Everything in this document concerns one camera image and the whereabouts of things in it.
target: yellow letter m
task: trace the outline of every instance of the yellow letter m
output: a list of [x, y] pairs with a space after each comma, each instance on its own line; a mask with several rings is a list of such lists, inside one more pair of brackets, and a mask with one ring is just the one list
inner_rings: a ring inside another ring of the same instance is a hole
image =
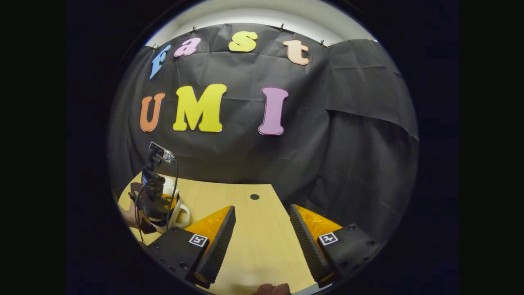
[[184, 117], [186, 117], [188, 118], [189, 128], [195, 130], [198, 120], [200, 116], [202, 116], [202, 122], [198, 125], [201, 131], [222, 131], [222, 124], [220, 124], [219, 120], [220, 101], [226, 89], [226, 85], [211, 84], [204, 90], [204, 93], [197, 101], [193, 87], [180, 87], [177, 90], [177, 119], [173, 124], [173, 129], [176, 131], [184, 131], [187, 129], [188, 125], [184, 121]]

